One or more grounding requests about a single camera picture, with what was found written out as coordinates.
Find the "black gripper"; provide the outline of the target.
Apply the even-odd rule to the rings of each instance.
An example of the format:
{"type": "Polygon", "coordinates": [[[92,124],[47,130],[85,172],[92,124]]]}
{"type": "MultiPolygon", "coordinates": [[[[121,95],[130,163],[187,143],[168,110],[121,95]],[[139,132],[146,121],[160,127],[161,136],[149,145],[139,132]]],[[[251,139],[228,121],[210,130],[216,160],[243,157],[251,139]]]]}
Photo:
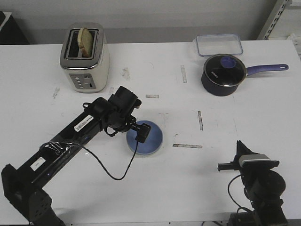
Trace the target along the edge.
{"type": "Polygon", "coordinates": [[[217,169],[218,171],[222,170],[238,170],[241,176],[250,177],[252,174],[268,171],[272,168],[278,167],[280,161],[278,160],[270,160],[270,161],[258,161],[258,162],[250,162],[244,164],[242,167],[239,165],[239,158],[242,155],[250,155],[255,154],[252,152],[246,145],[243,144],[242,141],[237,141],[237,155],[235,155],[234,160],[229,163],[218,163],[217,169]]]}
{"type": "Polygon", "coordinates": [[[116,132],[126,132],[136,123],[132,115],[135,108],[142,104],[141,100],[127,88],[120,86],[115,94],[109,98],[113,105],[113,112],[109,115],[109,127],[116,132]]]}

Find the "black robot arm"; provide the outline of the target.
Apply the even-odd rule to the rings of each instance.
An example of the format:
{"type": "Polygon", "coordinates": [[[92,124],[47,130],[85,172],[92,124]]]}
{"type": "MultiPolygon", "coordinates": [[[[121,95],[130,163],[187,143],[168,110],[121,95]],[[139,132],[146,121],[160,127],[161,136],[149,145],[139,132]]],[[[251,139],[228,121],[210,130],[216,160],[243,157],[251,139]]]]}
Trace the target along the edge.
{"type": "Polygon", "coordinates": [[[228,183],[228,195],[238,206],[230,215],[228,226],[286,226],[281,195],[286,188],[283,177],[272,169],[280,161],[271,160],[265,154],[252,152],[242,141],[237,141],[236,155],[229,163],[219,163],[218,171],[237,170],[239,174],[228,183]],[[232,182],[240,178],[244,194],[252,210],[238,204],[230,193],[232,182]]]}
{"type": "Polygon", "coordinates": [[[150,125],[137,124],[132,116],[141,100],[125,87],[118,88],[108,100],[99,97],[84,103],[84,112],[74,119],[21,167],[11,164],[1,172],[4,195],[10,204],[33,226],[63,226],[64,222],[51,208],[52,199],[43,187],[61,170],[98,132],[114,130],[109,136],[130,129],[136,131],[137,143],[144,143],[150,125]]]}

